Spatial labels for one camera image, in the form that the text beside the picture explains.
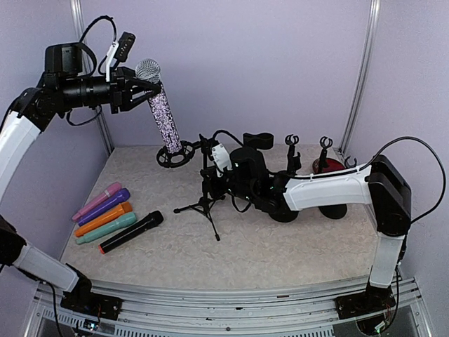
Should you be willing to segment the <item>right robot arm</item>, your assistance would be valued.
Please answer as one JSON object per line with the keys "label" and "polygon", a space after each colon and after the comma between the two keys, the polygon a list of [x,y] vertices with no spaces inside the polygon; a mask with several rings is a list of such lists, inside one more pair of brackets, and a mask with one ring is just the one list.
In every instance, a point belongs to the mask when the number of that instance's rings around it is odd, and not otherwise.
{"label": "right robot arm", "polygon": [[411,227],[411,189],[384,155],[352,169],[292,176],[287,171],[269,172],[263,153],[251,147],[228,152],[217,145],[211,152],[212,165],[200,174],[213,200],[225,194],[238,197],[281,223],[295,220],[304,209],[325,207],[326,217],[342,218],[337,205],[369,206],[377,232],[369,279],[364,291],[336,298],[337,313],[346,319],[398,304],[391,284]]}

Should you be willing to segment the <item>black tripod mic stand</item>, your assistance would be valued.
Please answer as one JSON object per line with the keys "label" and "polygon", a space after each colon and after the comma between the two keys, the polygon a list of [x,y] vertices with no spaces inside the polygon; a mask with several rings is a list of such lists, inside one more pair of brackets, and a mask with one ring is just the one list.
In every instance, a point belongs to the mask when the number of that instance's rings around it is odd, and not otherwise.
{"label": "black tripod mic stand", "polygon": [[203,155],[203,167],[200,170],[200,175],[203,178],[201,183],[202,195],[195,204],[190,204],[181,208],[176,208],[173,213],[179,214],[183,211],[193,210],[205,218],[211,223],[213,231],[215,233],[215,238],[219,242],[220,236],[216,230],[215,223],[211,216],[211,209],[215,205],[216,201],[222,201],[225,199],[224,195],[213,196],[212,185],[211,185],[211,167],[208,167],[208,160],[212,158],[212,149],[215,145],[218,145],[218,141],[213,138],[205,138],[199,135],[199,140],[191,143],[186,140],[179,141],[180,146],[177,152],[172,152],[166,145],[164,145],[156,154],[157,163],[167,169],[179,168],[188,162],[190,162],[196,150],[200,150]]}

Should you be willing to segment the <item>purple microphone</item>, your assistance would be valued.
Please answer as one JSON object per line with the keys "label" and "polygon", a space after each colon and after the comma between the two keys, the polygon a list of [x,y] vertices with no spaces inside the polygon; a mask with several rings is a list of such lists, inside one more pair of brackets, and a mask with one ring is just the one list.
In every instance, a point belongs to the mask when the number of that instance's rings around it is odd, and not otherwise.
{"label": "purple microphone", "polygon": [[78,226],[85,225],[86,223],[96,219],[97,217],[101,216],[105,212],[114,208],[118,204],[127,201],[129,198],[130,198],[129,190],[127,188],[120,189],[117,193],[113,194],[109,199],[96,206],[94,209],[89,211],[84,216],[80,217],[80,219],[77,221]]}

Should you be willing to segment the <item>tall round stand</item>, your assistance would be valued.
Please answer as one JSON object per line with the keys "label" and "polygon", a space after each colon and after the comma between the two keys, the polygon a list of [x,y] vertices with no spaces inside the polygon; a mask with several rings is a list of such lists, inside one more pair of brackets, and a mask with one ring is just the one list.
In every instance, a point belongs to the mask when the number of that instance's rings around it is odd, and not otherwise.
{"label": "tall round stand", "polygon": [[274,135],[271,133],[244,133],[243,145],[256,150],[270,150],[274,146]]}

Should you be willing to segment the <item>black microphone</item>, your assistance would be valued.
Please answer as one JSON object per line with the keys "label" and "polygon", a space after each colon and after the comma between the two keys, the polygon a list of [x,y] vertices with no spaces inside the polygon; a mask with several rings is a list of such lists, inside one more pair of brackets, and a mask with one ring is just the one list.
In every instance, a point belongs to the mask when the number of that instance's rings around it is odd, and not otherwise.
{"label": "black microphone", "polygon": [[101,254],[106,254],[122,244],[129,242],[130,240],[136,238],[142,233],[158,227],[164,220],[164,217],[160,211],[153,211],[148,213],[143,219],[132,224],[126,229],[122,230],[118,234],[110,237],[105,242],[99,245],[99,250]]}

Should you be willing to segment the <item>pink microphone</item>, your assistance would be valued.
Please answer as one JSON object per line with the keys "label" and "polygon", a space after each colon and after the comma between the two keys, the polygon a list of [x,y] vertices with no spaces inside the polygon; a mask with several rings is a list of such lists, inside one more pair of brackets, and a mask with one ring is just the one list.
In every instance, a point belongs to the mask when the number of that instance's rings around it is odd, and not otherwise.
{"label": "pink microphone", "polygon": [[79,219],[86,215],[89,211],[93,210],[96,206],[100,205],[113,194],[117,193],[122,188],[122,184],[119,182],[112,183],[103,192],[91,199],[85,206],[80,208],[73,216],[72,221],[78,222]]}

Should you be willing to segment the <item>glitter silver microphone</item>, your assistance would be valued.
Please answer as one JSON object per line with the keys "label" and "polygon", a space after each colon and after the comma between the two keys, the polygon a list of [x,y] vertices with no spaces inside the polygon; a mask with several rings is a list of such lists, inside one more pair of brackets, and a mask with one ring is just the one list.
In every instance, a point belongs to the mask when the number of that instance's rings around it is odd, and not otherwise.
{"label": "glitter silver microphone", "polygon": [[150,98],[148,103],[168,153],[179,152],[182,149],[182,143],[161,80],[160,65],[151,58],[141,60],[135,67],[135,74],[138,79],[160,87],[160,93]]}

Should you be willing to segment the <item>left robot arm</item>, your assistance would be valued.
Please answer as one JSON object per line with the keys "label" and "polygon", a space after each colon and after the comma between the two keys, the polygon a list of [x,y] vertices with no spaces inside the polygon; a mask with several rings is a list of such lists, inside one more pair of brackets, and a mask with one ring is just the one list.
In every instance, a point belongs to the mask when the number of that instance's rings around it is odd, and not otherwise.
{"label": "left robot arm", "polygon": [[[152,59],[141,61],[134,70],[112,66],[106,75],[94,77],[81,73],[84,53],[96,59],[81,42],[49,46],[38,86],[25,89],[11,104],[1,127],[2,193],[55,116],[104,104],[114,112],[127,112],[161,92],[161,68]],[[93,292],[87,276],[35,247],[5,219],[1,220],[1,264],[61,290],[63,308],[110,320],[119,316],[120,298]]]}

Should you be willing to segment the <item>teal microphone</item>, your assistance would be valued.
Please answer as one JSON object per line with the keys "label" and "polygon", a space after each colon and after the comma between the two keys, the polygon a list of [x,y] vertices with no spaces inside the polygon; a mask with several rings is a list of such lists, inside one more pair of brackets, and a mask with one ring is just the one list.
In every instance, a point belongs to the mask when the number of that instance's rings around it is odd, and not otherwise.
{"label": "teal microphone", "polygon": [[113,220],[99,228],[92,230],[82,237],[75,240],[76,244],[81,245],[89,242],[93,242],[96,239],[106,236],[107,234],[113,233],[117,230],[129,227],[137,221],[137,216],[134,212],[128,212],[119,216],[116,220]]}

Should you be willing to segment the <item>orange microphone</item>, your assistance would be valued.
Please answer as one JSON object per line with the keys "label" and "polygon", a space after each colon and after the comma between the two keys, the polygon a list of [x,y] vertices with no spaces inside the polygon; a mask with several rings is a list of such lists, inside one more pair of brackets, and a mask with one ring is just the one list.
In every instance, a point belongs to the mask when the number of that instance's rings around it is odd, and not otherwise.
{"label": "orange microphone", "polygon": [[126,201],[118,204],[114,208],[108,210],[101,216],[91,220],[90,222],[82,225],[78,230],[74,232],[75,237],[81,237],[86,233],[99,228],[102,225],[105,225],[113,220],[116,220],[119,216],[122,216],[125,213],[129,213],[133,210],[131,204]]}

